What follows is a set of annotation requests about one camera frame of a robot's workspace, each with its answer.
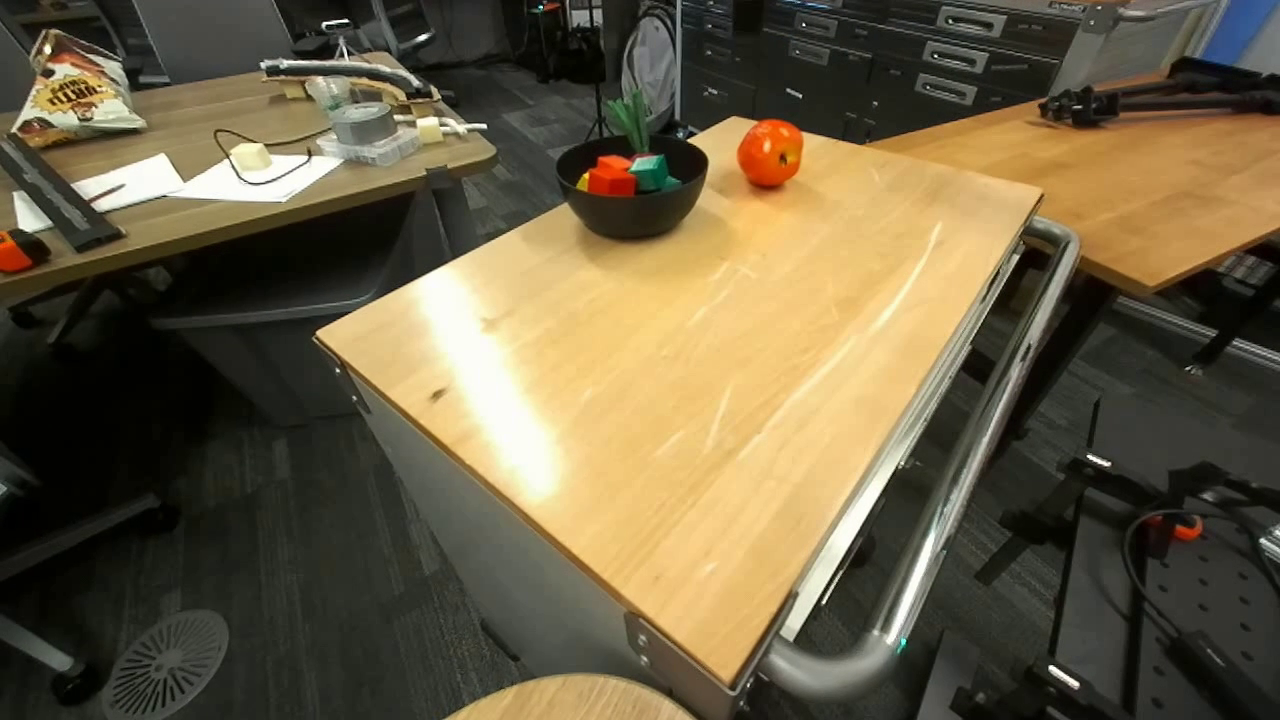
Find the cabinet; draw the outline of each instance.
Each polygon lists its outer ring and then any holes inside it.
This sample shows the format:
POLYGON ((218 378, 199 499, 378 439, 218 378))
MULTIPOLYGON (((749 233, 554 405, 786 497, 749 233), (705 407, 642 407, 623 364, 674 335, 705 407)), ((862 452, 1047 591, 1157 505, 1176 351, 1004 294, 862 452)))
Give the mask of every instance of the cabinet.
POLYGON ((1116 28, 1144 49, 1124 73, 1157 73, 1193 20, 1181 7, 1132 34, 1116 7, 1068 0, 682 0, 678 122, 786 116, 877 140, 1099 81, 1116 28))

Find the round stool seat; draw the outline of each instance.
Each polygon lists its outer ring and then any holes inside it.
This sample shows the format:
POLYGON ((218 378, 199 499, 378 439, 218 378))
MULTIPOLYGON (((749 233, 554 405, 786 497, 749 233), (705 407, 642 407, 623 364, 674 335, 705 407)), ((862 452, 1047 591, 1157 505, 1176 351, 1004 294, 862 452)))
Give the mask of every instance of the round stool seat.
POLYGON ((539 677, 479 698, 453 720, 690 720, 667 698, 621 677, 539 677))

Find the floor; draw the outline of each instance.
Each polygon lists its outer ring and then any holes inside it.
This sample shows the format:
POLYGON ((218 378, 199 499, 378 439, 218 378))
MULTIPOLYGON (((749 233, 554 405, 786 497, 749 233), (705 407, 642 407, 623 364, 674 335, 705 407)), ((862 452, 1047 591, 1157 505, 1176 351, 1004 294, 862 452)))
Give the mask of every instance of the floor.
MULTIPOLYGON (((499 163, 468 181, 487 238, 554 205, 552 157, 590 131, 590 88, 539 84, 522 67, 435 78, 468 122, 487 122, 499 163)), ((1165 480, 1221 461, 1234 476, 1280 470, 1280 378, 1221 359, 1202 381, 1181 371, 1193 343, 1112 317, 974 490, 938 591, 899 670, 849 705, 800 705, 757 683, 753 718, 916 718, 933 651, 948 634, 999 670, 1042 659, 1058 554, 1032 548, 991 590, 972 568, 1004 541, 999 511, 1032 505, 1057 470, 1082 452, 1099 399, 1094 452, 1165 480)), ((182 511, 167 537, 119 531, 0 590, 0 611, 101 659, 147 623, 213 608, 232 651, 191 720, 260 718, 449 718, 522 677, 484 634, 449 564, 418 564, 395 476, 360 415, 298 427, 266 424, 182 343, 135 311, 104 311, 73 351, 0 327, 0 438, 42 476, 42 492, 0 520, 0 548, 92 510, 160 490, 182 511)), ((877 520, 893 548, 899 490, 877 520)), ((809 623, 809 646, 844 650, 862 630, 893 554, 872 554, 809 623)), ((97 700, 60 710, 47 672, 0 651, 0 718, 86 720, 97 700)))

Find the wooden desk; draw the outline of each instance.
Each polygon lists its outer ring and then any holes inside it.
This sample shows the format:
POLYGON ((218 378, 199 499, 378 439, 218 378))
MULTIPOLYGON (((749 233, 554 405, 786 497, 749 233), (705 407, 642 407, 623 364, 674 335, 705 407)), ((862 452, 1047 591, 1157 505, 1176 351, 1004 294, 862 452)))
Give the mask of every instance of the wooden desk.
POLYGON ((742 127, 698 138, 705 197, 664 240, 599 240, 558 205, 319 332, 537 672, 642 672, 628 611, 739 688, 1038 201, 821 138, 783 193, 753 193, 742 127))
POLYGON ((1078 268, 1132 295, 1280 227, 1280 146, 1263 113, 1128 113, 1065 127, 1016 105, 877 150, 1042 187, 1042 218, 1078 233, 1078 268))
MULTIPOLYGON (((222 161, 213 146, 213 127, 236 127, 255 140, 287 140, 325 127, 325 116, 313 105, 277 97, 278 84, 255 73, 135 94, 135 113, 147 122, 144 131, 42 150, 42 161, 60 176, 81 181, 152 151, 167 151, 181 176, 196 176, 222 161)), ((491 157, 491 146, 472 131, 463 140, 453 138, 430 146, 388 167, 345 163, 287 205, 152 201, 119 207, 110 211, 110 223, 123 233, 123 240, 73 253, 57 233, 47 233, 52 262, 24 278, 0 278, 0 300, 19 303, 60 286, 97 279, 191 249, 242 240, 278 223, 409 197, 427 173, 474 173, 491 157)), ((0 176, 0 193, 0 227, 13 227, 6 176, 0 176)))

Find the wooden table top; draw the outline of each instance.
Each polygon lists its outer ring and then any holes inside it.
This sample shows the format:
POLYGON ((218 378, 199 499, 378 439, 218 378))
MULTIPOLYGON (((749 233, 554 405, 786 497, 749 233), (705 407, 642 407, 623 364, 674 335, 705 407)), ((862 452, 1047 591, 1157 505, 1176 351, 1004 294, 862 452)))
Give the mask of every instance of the wooden table top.
MULTIPOLYGON (((57 146, 42 150, 42 161, 63 181, 81 181, 167 151, 177 173, 191 181, 222 161, 213 127, 232 127, 252 140, 290 140, 325 127, 325 116, 308 101, 278 101, 278 84, 260 73, 135 94, 135 113, 147 122, 144 131, 57 146)), ((0 300, 15 303, 73 279, 157 263, 191 249, 255 238, 262 227, 405 197, 418 187, 427 167, 472 173, 491 157, 495 150, 472 131, 463 140, 449 138, 442 146, 427 146, 422 151, 383 167, 340 163, 287 205, 147 201, 119 207, 108 218, 123 240, 92 253, 73 253, 57 233, 39 233, 52 262, 24 278, 0 278, 0 300)), ((0 227, 15 227, 6 193, 13 184, 0 176, 0 227)))
POLYGON ((1038 201, 821 138, 757 193, 742 127, 696 140, 712 173, 664 240, 558 205, 319 332, 725 683, 1038 201))
POLYGON ((1280 227, 1280 125, 1263 113, 1128 113, 1065 127, 1016 105, 877 150, 1042 187, 1038 211, 1078 238, 1078 268, 1132 295, 1280 227))

